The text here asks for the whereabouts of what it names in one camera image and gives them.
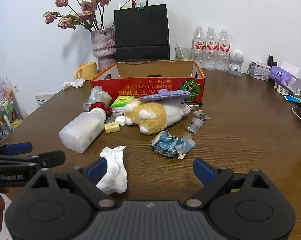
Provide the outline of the purple ceramic vase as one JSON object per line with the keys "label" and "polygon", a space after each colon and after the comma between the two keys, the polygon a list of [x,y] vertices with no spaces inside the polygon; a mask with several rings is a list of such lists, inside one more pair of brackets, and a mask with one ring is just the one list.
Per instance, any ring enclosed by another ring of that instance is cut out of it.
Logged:
{"label": "purple ceramic vase", "polygon": [[93,56],[97,58],[99,72],[116,62],[115,32],[113,28],[92,31],[91,42]]}

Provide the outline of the red fabric rose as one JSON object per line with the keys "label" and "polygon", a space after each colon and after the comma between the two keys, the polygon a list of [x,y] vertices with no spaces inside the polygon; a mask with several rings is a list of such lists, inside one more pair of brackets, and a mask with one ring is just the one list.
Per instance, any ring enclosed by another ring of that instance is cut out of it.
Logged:
{"label": "red fabric rose", "polygon": [[89,111],[91,112],[94,108],[100,108],[103,111],[105,111],[107,116],[110,116],[113,112],[112,112],[112,108],[111,107],[106,107],[105,103],[103,102],[95,102],[93,103],[90,107],[89,107]]}

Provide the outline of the small tin box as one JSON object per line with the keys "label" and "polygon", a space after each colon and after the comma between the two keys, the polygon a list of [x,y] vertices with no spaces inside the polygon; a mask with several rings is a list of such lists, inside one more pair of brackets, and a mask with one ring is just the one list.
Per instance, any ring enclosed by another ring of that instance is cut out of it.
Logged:
{"label": "small tin box", "polygon": [[268,81],[270,70],[271,67],[266,64],[251,61],[247,69],[247,73],[254,79]]}

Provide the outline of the water bottle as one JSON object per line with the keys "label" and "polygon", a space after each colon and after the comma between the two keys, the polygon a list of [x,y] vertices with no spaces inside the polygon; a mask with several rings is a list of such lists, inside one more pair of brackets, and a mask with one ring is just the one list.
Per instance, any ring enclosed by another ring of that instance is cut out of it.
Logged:
{"label": "water bottle", "polygon": [[202,26],[196,26],[192,38],[193,60],[200,66],[204,66],[206,50],[206,37],[202,32]]}
{"label": "water bottle", "polygon": [[227,71],[230,53],[230,39],[226,29],[221,29],[218,38],[217,70]]}
{"label": "water bottle", "polygon": [[208,27],[206,35],[206,62],[205,68],[213,69],[216,60],[216,51],[218,49],[218,39],[213,27]]}

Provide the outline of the yellow white plush toy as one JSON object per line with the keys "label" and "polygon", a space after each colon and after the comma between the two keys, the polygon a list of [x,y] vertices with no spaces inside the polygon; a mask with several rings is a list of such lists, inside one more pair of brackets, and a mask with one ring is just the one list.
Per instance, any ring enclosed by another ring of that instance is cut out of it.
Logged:
{"label": "yellow white plush toy", "polygon": [[179,122],[191,112],[183,98],[168,98],[157,101],[131,100],[125,104],[125,123],[137,125],[141,133],[156,134]]}

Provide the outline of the yellow eraser block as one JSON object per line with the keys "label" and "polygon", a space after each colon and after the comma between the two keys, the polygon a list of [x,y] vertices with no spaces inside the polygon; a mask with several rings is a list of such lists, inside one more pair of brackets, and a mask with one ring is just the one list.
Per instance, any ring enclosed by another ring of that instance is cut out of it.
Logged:
{"label": "yellow eraser block", "polygon": [[105,132],[106,133],[114,133],[120,131],[120,124],[119,122],[111,122],[105,124]]}

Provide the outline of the clear glass cup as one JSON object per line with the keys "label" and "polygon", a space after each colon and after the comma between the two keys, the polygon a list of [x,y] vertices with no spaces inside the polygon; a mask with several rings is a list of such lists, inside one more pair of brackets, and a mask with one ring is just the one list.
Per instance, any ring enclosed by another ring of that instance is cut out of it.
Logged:
{"label": "clear glass cup", "polygon": [[177,43],[175,44],[175,56],[177,60],[191,60],[192,59],[192,49],[181,47]]}

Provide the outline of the green tissue packet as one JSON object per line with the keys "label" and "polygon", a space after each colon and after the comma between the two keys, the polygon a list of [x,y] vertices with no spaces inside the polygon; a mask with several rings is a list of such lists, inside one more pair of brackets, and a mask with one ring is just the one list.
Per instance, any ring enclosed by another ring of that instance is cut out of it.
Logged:
{"label": "green tissue packet", "polygon": [[134,96],[118,96],[117,99],[112,103],[111,110],[116,113],[124,113],[125,105],[134,100]]}

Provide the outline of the clear candy wrapper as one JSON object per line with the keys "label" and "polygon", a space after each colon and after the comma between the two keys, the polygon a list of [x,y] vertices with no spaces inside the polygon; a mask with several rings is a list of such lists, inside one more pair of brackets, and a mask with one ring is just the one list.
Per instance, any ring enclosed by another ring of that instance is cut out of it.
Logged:
{"label": "clear candy wrapper", "polygon": [[199,128],[204,124],[204,121],[198,118],[193,118],[190,125],[186,128],[192,133],[197,133]]}
{"label": "clear candy wrapper", "polygon": [[196,118],[205,121],[205,120],[210,120],[210,117],[208,117],[207,115],[205,115],[202,110],[200,111],[193,111],[193,114],[196,116]]}

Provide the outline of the blue foil wrapper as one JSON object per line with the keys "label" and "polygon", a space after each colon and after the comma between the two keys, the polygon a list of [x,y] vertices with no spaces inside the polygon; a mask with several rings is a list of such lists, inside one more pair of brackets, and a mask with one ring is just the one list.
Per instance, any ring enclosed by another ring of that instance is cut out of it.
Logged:
{"label": "blue foil wrapper", "polygon": [[190,133],[183,137],[172,136],[169,131],[160,132],[150,143],[150,149],[166,158],[182,160],[195,147]]}

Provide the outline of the water bottle right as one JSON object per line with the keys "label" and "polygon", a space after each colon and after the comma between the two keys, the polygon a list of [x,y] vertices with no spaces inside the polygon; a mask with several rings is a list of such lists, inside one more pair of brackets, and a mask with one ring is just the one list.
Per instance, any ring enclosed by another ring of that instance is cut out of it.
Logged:
{"label": "water bottle right", "polygon": [[221,29],[218,38],[217,70],[227,71],[230,53],[230,39],[226,29]]}

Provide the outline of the clear plastic bag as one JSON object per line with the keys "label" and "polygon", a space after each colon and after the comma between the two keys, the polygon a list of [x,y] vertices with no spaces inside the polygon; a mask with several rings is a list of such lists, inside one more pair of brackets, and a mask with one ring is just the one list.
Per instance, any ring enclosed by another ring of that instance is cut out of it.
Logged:
{"label": "clear plastic bag", "polygon": [[102,102],[106,107],[109,107],[112,97],[110,94],[102,89],[100,86],[93,87],[91,90],[91,94],[87,100],[87,102],[83,103],[83,107],[85,110],[89,110],[89,108],[97,102]]}

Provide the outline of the black paper bag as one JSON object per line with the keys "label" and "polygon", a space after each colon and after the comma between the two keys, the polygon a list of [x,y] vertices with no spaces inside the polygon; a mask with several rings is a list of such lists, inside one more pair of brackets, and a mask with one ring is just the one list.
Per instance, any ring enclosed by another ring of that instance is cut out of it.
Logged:
{"label": "black paper bag", "polygon": [[115,59],[117,62],[170,59],[169,25],[165,4],[120,6],[114,11]]}

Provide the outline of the white tissue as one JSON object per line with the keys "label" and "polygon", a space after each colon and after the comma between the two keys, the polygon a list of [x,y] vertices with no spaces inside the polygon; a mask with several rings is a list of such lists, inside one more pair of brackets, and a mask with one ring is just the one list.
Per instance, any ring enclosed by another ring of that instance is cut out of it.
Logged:
{"label": "white tissue", "polygon": [[118,146],[110,149],[105,147],[100,153],[100,157],[106,159],[106,174],[96,184],[96,187],[107,195],[113,193],[125,193],[128,187],[127,171],[123,161],[123,150],[125,146]]}

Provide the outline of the purple crocheted hat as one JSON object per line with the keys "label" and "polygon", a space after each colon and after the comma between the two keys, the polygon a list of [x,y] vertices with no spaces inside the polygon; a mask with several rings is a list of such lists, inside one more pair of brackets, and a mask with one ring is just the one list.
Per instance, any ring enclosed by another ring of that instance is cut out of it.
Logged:
{"label": "purple crocheted hat", "polygon": [[170,99],[170,98],[186,98],[187,96],[190,96],[190,92],[185,90],[174,90],[169,91],[167,89],[161,89],[158,91],[157,94],[142,96],[138,98],[140,101],[157,101],[157,100],[163,100],[163,99]]}

